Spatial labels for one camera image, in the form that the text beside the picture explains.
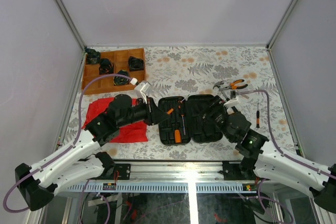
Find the small precision screwdriver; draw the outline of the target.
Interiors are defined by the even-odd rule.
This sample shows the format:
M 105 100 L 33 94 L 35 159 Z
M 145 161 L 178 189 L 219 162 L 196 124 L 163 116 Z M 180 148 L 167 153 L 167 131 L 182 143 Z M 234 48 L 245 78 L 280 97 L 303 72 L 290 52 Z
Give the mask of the small precision screwdriver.
M 173 111 L 174 111 L 174 109 L 171 108 L 170 110 L 167 111 L 167 114 L 170 115 L 170 114 L 172 114 Z

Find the red cloth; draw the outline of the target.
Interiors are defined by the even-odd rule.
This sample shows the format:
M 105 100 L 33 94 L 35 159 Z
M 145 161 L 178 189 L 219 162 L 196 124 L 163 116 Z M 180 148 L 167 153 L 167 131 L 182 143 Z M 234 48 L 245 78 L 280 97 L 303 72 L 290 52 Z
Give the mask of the red cloth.
M 90 123 L 95 117 L 102 113 L 109 105 L 110 102 L 114 100 L 114 97 L 100 98 L 91 102 L 88 106 L 86 120 L 82 126 L 84 129 L 88 123 Z M 110 143 L 138 143 L 147 142 L 148 138 L 146 136 L 147 125 L 141 121 L 136 122 L 127 126 L 120 128 L 119 134 L 112 138 Z

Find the thin screwdriver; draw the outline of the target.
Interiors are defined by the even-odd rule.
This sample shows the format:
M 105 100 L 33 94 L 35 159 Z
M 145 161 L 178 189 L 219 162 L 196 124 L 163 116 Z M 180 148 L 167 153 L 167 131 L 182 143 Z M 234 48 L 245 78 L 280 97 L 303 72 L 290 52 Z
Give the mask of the thin screwdriver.
M 256 128 L 260 128 L 260 110 L 259 110 L 259 102 L 257 103 L 257 111 L 256 111 Z

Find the black orange grip screwdriver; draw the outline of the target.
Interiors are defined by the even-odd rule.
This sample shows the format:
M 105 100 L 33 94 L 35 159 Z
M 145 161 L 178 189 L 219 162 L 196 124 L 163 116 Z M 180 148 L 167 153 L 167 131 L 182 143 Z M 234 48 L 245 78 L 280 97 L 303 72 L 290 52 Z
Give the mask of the black orange grip screwdriver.
M 186 98 L 183 98 L 181 101 L 179 101 L 179 112 L 181 114 L 181 117 L 182 117 L 182 125 L 183 125 L 183 134 L 186 135 L 186 128 L 185 128 L 185 121 L 184 121 L 184 113 L 182 111 L 182 105 L 183 105 L 183 102 L 186 100 Z

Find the large orange handle screwdriver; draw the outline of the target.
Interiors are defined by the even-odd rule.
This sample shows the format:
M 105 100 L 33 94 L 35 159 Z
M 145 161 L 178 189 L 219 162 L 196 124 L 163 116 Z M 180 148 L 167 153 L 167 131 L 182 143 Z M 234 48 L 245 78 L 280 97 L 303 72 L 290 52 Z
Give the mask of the large orange handle screwdriver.
M 175 143 L 176 143 L 176 144 L 182 142 L 182 139 L 181 139 L 181 133 L 180 133 L 179 130 L 175 130 L 175 131 L 174 131 L 174 140 L 175 140 Z

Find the black plastic tool case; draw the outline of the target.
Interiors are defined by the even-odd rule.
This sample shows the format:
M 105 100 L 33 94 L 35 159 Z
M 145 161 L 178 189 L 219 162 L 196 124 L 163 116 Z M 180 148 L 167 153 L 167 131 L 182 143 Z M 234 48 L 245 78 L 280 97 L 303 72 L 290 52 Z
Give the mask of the black plastic tool case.
M 222 139 L 222 132 L 215 124 L 204 121 L 201 112 L 209 105 L 209 101 L 214 96 L 211 94 L 198 94 L 186 97 L 183 102 L 182 111 L 184 113 L 184 121 L 186 128 L 186 135 L 183 134 L 182 117 L 179 112 L 179 101 L 182 96 L 161 98 L 158 101 L 158 108 L 167 112 L 171 108 L 174 109 L 170 118 L 159 124 L 159 137 L 163 145 L 178 146 L 185 145 L 190 141 L 195 143 L 210 143 L 217 142 Z M 174 140 L 174 131 L 179 130 L 181 133 L 182 142 L 176 144 Z

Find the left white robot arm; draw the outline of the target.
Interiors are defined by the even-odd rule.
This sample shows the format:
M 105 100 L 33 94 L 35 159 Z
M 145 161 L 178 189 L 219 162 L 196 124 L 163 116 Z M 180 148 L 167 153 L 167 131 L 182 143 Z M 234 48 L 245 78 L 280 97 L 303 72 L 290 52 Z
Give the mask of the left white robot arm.
M 17 188 L 28 209 L 36 211 L 46 206 L 58 193 L 83 180 L 111 178 L 115 163 L 107 152 L 98 152 L 81 164 L 76 162 L 117 137 L 121 127 L 140 121 L 148 126 L 157 125 L 168 118 L 152 98 L 133 105 L 130 96 L 117 95 L 73 142 L 35 164 L 22 163 L 15 168 Z

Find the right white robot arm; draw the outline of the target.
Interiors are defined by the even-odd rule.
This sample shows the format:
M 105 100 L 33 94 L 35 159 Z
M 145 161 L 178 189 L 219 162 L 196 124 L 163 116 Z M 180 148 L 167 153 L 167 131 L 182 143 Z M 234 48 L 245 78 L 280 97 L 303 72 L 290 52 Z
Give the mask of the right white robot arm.
M 281 150 L 266 136 L 251 129 L 251 123 L 239 111 L 228 114 L 224 100 L 215 96 L 201 117 L 214 123 L 223 135 L 234 143 L 244 157 L 240 175 L 251 179 L 255 175 L 281 183 L 312 198 L 326 211 L 335 213 L 335 166 L 321 165 L 287 150 Z

